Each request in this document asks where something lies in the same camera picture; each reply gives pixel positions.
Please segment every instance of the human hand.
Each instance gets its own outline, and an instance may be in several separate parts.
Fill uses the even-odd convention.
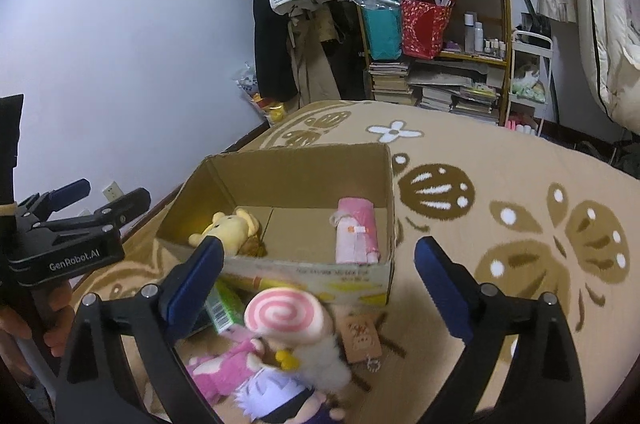
[[[64,354],[66,340],[74,321],[74,310],[69,306],[71,294],[71,286],[65,281],[49,295],[49,306],[53,312],[56,312],[56,324],[44,334],[44,342],[51,349],[54,357],[62,357]],[[33,372],[11,336],[31,339],[31,329],[13,309],[2,306],[0,307],[0,358],[14,377],[22,382],[25,376],[33,377]]]

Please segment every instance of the brown card keychain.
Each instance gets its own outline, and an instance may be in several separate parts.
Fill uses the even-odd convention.
[[[361,314],[338,318],[337,327],[347,362],[353,364],[367,361],[369,366],[373,359],[382,356],[382,346],[373,316]]]

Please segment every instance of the teal bag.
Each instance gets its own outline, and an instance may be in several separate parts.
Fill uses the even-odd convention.
[[[400,7],[393,10],[363,9],[371,59],[398,59],[402,55]]]

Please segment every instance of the yellow plush toy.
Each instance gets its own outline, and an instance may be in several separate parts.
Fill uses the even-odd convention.
[[[238,254],[261,256],[261,245],[255,245],[260,223],[258,220],[243,209],[236,209],[233,215],[225,215],[222,212],[213,215],[212,223],[202,234],[194,234],[189,237],[189,245],[198,247],[205,237],[216,237],[222,242],[225,255],[233,257]],[[248,240],[252,245],[245,246]],[[241,252],[243,246],[249,247],[245,252]]]

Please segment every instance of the pink and white swirl lollipop plush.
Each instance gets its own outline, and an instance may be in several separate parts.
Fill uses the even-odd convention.
[[[244,325],[285,346],[317,343],[334,330],[331,316],[313,295],[289,287],[258,293],[244,311]]]

